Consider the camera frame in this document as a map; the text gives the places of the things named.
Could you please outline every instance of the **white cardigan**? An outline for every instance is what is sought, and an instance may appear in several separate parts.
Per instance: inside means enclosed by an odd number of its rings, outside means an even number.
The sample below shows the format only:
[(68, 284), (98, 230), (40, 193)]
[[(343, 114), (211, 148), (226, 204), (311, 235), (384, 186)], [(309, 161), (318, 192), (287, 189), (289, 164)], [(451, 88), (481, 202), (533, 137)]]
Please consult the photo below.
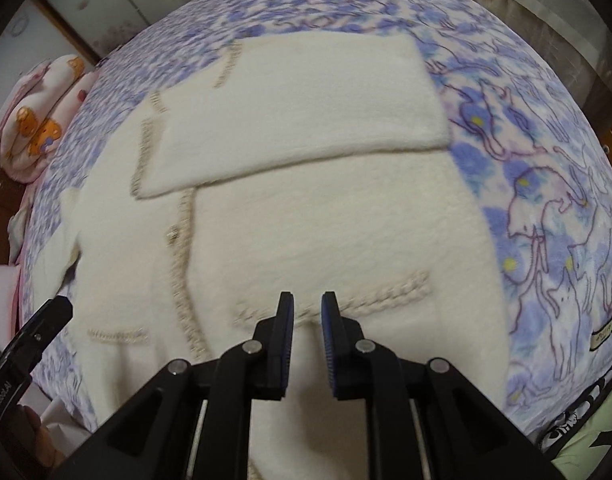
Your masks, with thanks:
[[(336, 402), (327, 386), (326, 290), (367, 337), (418, 362), (445, 357), (503, 407), (500, 272), (448, 151), (335, 158), (135, 200), (150, 114), (145, 100), (113, 134), (65, 220), (70, 245), (52, 250), (61, 261), (80, 250), (68, 330), (99, 423), (168, 360), (248, 339), (282, 290), (300, 324), (286, 399), (253, 403), (250, 455), (265, 480), (365, 477), (362, 403)], [(52, 243), (37, 276), (50, 273)]]

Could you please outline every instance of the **bedsheet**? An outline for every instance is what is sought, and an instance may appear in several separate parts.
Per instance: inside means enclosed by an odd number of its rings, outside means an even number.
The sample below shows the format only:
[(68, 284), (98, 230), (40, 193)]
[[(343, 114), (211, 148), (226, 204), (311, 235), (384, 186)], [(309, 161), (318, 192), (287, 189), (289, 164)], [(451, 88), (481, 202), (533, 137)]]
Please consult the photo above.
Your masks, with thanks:
[[(471, 0), (193, 0), (141, 32), (103, 67), (39, 189), (23, 319), (32, 314), (30, 271), (59, 222), (59, 193), (82, 186), (148, 91), (206, 67), (236, 38), (315, 28), (404, 33), (417, 43), (451, 122), (452, 157), (496, 245), (512, 336), (505, 412), (525, 433), (541, 427), (612, 364), (612, 170), (553, 71)], [(62, 335), (34, 378), (95, 428)]]

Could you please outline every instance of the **black and white fabric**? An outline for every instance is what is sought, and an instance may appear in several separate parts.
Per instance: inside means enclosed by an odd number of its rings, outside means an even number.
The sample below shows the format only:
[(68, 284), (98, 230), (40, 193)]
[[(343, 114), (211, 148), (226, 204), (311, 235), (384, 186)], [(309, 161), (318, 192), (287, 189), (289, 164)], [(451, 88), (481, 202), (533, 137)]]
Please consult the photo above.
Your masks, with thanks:
[(612, 390), (612, 366), (595, 383), (583, 391), (539, 439), (537, 446), (549, 460), (554, 459), (566, 443), (599, 408)]

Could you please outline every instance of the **pillow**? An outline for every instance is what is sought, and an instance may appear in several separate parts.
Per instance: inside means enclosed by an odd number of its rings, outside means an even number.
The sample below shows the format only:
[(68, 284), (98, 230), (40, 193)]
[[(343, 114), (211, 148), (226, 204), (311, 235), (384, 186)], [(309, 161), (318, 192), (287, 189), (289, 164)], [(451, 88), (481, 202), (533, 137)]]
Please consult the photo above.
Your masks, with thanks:
[(60, 99), (24, 149), (9, 159), (7, 173), (11, 178), (23, 183), (32, 182), (48, 167), (68, 126), (97, 78), (97, 72), (84, 75)]
[(12, 112), (12, 109), (19, 104), (19, 101), (30, 91), (32, 88), (41, 81), (41, 78), (44, 76), (48, 67), (50, 66), (50, 61), (42, 61), (35, 68), (30, 70), (26, 75), (22, 76), (19, 81), (12, 87), (8, 97), (6, 98), (3, 106), (0, 109), (0, 140), (1, 140), (1, 132), (4, 129), (4, 125)]
[(83, 72), (84, 61), (79, 56), (56, 59), (41, 82), (13, 108), (1, 134), (0, 161), (6, 173), (12, 169), (13, 158), (26, 148), (54, 105)]
[(10, 257), (8, 264), (18, 264), (19, 256), (23, 247), (23, 239), (25, 238), (25, 229), (30, 219), (30, 212), (34, 205), (34, 197), (37, 189), (41, 185), (41, 175), (37, 177), (33, 183), (26, 186), (23, 192), (22, 202), (19, 205), (19, 211), (8, 221), (8, 241), (10, 243)]
[(15, 332), (19, 299), (20, 266), (0, 266), (0, 350), (3, 351)]

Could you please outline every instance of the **bed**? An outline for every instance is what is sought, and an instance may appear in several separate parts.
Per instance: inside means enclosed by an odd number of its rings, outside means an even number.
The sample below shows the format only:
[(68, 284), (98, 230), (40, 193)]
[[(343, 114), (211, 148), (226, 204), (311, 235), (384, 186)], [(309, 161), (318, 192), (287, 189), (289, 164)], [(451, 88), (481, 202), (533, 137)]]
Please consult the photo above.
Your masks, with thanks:
[(475, 0), (556, 72), (591, 126), (612, 121), (612, 34), (588, 0)]
[[(504, 411), (526, 434), (544, 427), (612, 364), (612, 169), (554, 72), (471, 0), (194, 0), (140, 33), (105, 63), (38, 190), (22, 320), (32, 315), (32, 269), (59, 224), (60, 193), (83, 186), (145, 95), (210, 65), (236, 38), (310, 29), (405, 32), (417, 42), (451, 123), (452, 158), (496, 247), (511, 335)], [(96, 428), (63, 335), (34, 379)]]

